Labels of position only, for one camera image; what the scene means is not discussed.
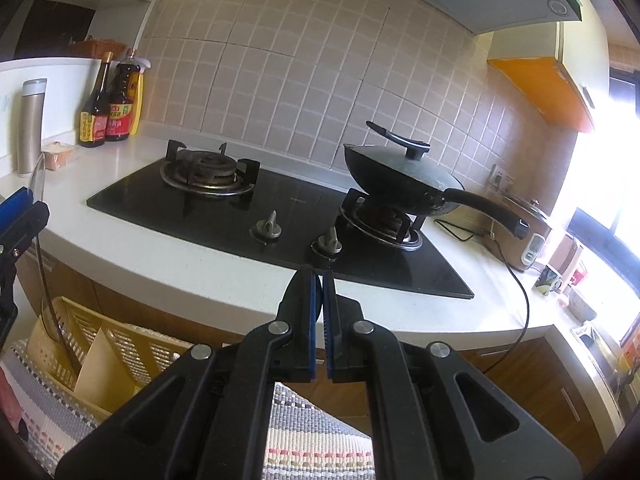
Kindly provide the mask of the steel thermos bottle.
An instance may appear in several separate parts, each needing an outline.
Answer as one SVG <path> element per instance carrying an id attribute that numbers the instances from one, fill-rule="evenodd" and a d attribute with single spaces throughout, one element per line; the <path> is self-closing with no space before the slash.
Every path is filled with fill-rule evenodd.
<path id="1" fill-rule="evenodd" d="M 41 154 L 43 105 L 47 82 L 46 78 L 23 82 L 16 149 L 16 170 L 20 176 L 34 171 Z"/>

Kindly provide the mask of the striped woven table mat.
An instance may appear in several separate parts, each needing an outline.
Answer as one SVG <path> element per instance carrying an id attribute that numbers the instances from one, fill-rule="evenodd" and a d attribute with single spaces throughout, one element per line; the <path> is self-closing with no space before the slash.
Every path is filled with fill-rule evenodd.
<path id="1" fill-rule="evenodd" d="M 2 353 L 1 413 L 47 479 L 64 454 L 111 415 L 37 365 L 24 340 Z M 276 385 L 262 478 L 375 477 L 370 437 Z"/>

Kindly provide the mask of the yellow plastic utensil basket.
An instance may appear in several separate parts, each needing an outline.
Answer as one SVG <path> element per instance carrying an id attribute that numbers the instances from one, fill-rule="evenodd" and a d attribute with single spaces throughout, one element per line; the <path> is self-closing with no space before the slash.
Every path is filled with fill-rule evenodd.
<path id="1" fill-rule="evenodd" d="M 38 321 L 26 354 L 44 377 L 103 422 L 191 345 L 90 310 L 66 297 L 52 302 L 63 340 Z"/>

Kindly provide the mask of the yellow bottle behind sauces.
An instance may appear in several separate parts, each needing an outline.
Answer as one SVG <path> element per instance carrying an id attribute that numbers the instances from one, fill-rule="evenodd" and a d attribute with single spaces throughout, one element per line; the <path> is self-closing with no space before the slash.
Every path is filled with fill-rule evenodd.
<path id="1" fill-rule="evenodd" d="M 146 58 L 134 57 L 134 65 L 137 69 L 131 75 L 129 90 L 134 100 L 134 109 L 132 110 L 130 134 L 134 136 L 138 133 L 140 120 L 142 115 L 142 102 L 144 92 L 144 75 L 151 68 L 151 62 Z"/>

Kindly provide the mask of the dark patterned mug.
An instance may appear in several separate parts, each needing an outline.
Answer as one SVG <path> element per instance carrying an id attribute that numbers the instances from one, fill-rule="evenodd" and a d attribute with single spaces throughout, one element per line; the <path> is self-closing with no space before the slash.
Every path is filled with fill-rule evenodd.
<path id="1" fill-rule="evenodd" d="M 552 292 L 558 292 L 562 285 L 562 274 L 553 266 L 548 264 L 541 270 L 536 282 L 534 291 L 541 295 L 548 296 Z"/>

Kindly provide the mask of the beige rice cooker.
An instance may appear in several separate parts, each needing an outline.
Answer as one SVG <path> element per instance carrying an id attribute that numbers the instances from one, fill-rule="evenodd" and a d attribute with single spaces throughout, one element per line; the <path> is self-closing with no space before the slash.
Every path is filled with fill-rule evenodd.
<path id="1" fill-rule="evenodd" d="M 490 237 L 485 237 L 483 245 L 491 255 L 499 259 L 500 252 L 496 245 L 496 242 L 498 242 L 503 255 L 506 257 L 506 262 L 515 270 L 524 272 L 541 255 L 552 227 L 548 216 L 540 209 L 536 200 L 526 200 L 514 194 L 506 193 L 501 195 L 501 203 L 528 223 L 528 233 L 526 237 L 520 240 L 501 224 L 493 221 L 489 232 L 494 234 L 495 238 L 492 240 Z"/>

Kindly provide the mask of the pink kettle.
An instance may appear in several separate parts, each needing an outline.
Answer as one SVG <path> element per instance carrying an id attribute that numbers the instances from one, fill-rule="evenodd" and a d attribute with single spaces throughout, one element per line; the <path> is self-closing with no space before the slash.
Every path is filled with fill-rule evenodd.
<path id="1" fill-rule="evenodd" d="M 548 266 L 551 266 L 552 269 L 560 274 L 561 290 L 567 288 L 570 284 L 570 279 L 578 267 L 583 250 L 584 245 L 577 237 L 570 233 L 565 233 L 560 244 L 551 255 Z"/>

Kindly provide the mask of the black gas stove top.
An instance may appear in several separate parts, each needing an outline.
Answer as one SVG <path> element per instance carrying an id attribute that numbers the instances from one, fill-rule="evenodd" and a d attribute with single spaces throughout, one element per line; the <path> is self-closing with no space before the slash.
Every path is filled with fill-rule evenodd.
<path id="1" fill-rule="evenodd" d="M 341 280 L 424 295 L 471 299 L 454 267 L 420 231 L 423 220 L 234 159 L 223 148 L 165 156 L 91 196 L 88 206 L 193 244 Z"/>

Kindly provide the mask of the black wok with lid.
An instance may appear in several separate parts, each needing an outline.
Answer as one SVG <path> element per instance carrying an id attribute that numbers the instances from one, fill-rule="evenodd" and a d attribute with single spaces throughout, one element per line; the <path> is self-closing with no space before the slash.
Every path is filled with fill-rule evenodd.
<path id="1" fill-rule="evenodd" d="M 344 145 L 347 169 L 370 197 L 406 214 L 425 217 L 465 206 L 495 220 L 519 240 L 527 236 L 525 220 L 480 194 L 465 191 L 456 177 L 428 160 L 430 144 L 398 136 L 370 120 L 366 125 L 396 145 Z"/>

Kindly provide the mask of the orange wall cabinet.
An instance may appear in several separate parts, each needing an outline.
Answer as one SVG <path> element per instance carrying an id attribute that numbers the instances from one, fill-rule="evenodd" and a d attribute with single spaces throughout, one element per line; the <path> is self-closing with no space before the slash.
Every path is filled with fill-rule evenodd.
<path id="1" fill-rule="evenodd" d="M 500 70 L 549 125 L 588 132 L 608 63 L 582 22 L 498 30 L 488 63 Z"/>

